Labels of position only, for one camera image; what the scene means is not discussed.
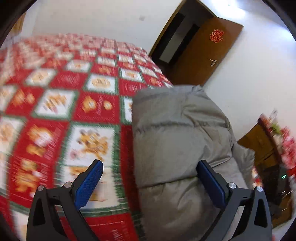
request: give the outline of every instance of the red quilt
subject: red quilt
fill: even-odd
[[[104,173],[83,216],[101,241],[144,240],[131,97],[171,87],[161,70],[133,44],[78,34],[22,40],[0,53],[0,63],[0,211],[17,236],[26,240],[39,185],[73,181],[100,159]]]

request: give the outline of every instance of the wooden cabinet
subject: wooden cabinet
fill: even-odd
[[[255,151],[254,165],[264,185],[273,227],[291,219],[289,179],[276,144],[261,119],[238,143]]]

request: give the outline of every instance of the door handle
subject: door handle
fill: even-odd
[[[215,59],[215,60],[211,60],[211,61],[212,61],[211,67],[213,67],[214,64],[217,62],[217,60]]]

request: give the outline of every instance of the red decoration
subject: red decoration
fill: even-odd
[[[93,63],[93,66],[91,68],[91,73],[116,77],[118,76],[118,68]]]
[[[21,87],[8,104],[6,114],[29,117],[43,91],[38,87]]]
[[[290,131],[287,127],[283,128],[281,131],[283,133],[283,154],[281,159],[287,169],[292,169],[296,166],[296,142],[294,137],[290,135]]]
[[[87,78],[87,73],[71,71],[59,72],[50,83],[51,88],[81,89]]]
[[[119,81],[119,93],[124,96],[134,96],[136,92],[141,89],[145,89],[147,85],[139,82],[132,82],[129,80],[120,79]]]
[[[119,113],[118,96],[81,92],[73,120],[117,124]]]
[[[214,31],[210,34],[210,40],[214,43],[218,43],[223,40],[222,36],[224,35],[224,31],[219,29],[214,29]]]
[[[9,200],[26,208],[31,207],[36,188],[53,188],[54,164],[13,156],[8,179]]]
[[[40,165],[55,165],[67,127],[66,121],[29,120],[18,139],[15,156],[32,160]]]

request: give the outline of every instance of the wooden furniture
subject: wooden furniture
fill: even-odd
[[[238,143],[255,151],[254,165],[262,179],[264,191],[276,227],[292,217],[289,179],[276,144],[261,119]]]
[[[203,85],[238,38],[243,26],[222,18],[207,20],[168,75],[174,84]]]

